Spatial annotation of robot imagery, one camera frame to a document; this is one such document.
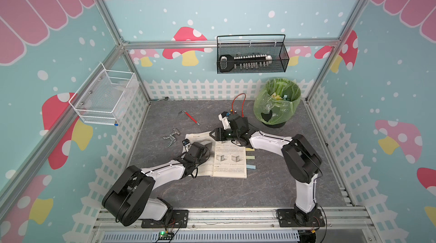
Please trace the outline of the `sketch drawing book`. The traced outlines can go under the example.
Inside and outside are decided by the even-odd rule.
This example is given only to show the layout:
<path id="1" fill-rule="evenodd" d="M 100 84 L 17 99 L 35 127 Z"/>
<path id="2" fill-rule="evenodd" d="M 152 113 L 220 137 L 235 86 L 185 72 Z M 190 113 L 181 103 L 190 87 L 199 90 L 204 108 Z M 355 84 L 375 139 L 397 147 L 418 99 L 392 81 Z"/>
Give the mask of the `sketch drawing book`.
<path id="1" fill-rule="evenodd" d="M 200 143 L 210 151 L 208 160 L 198 167 L 199 177 L 247 178 L 246 147 L 231 141 L 215 141 L 210 132 L 185 136 L 191 143 Z"/>

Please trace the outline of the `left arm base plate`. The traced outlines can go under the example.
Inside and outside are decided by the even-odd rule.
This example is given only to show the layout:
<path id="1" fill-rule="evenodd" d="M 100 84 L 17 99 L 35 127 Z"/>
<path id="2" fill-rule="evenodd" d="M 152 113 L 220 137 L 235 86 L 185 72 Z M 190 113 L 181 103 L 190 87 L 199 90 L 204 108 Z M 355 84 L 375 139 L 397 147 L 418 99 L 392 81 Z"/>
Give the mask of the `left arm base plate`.
<path id="1" fill-rule="evenodd" d="M 142 228 L 186 228 L 189 210 L 171 210 L 161 220 L 144 219 Z"/>

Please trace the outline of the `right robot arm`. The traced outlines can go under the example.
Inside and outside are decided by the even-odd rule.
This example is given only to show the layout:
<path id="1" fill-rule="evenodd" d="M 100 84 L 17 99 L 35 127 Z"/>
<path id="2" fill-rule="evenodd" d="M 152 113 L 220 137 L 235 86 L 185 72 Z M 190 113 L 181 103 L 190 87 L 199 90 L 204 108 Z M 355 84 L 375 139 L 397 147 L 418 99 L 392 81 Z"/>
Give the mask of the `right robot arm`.
<path id="1" fill-rule="evenodd" d="M 247 117 L 223 112 L 219 115 L 222 127 L 210 132 L 215 141 L 235 141 L 246 148 L 261 149 L 284 158 L 287 169 L 296 180 L 294 208 L 301 216 L 317 210 L 316 180 L 321 174 L 322 160 L 303 135 L 280 137 L 264 133 L 250 125 Z"/>

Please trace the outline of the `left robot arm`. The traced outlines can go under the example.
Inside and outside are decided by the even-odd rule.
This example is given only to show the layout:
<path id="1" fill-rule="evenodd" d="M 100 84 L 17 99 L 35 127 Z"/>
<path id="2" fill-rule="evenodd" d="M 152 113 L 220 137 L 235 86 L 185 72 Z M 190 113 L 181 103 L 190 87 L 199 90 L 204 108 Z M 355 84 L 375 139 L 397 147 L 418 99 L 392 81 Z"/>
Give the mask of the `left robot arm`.
<path id="1" fill-rule="evenodd" d="M 156 188 L 186 177 L 196 178 L 200 165 L 211 156 L 209 147 L 188 143 L 178 157 L 152 168 L 129 166 L 102 199 L 102 206 L 127 227 L 137 220 L 167 227 L 177 222 L 174 208 L 161 198 L 151 199 Z"/>

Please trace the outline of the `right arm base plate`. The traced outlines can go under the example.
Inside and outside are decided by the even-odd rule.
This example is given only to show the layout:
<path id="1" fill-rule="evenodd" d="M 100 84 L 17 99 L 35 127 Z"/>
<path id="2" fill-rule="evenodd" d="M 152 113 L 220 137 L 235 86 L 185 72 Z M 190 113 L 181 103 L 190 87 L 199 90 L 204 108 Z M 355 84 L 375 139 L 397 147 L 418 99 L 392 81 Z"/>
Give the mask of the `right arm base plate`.
<path id="1" fill-rule="evenodd" d="M 319 229 L 326 226 L 322 211 L 316 207 L 309 213 L 298 208 L 277 209 L 276 218 L 281 228 L 308 227 Z"/>

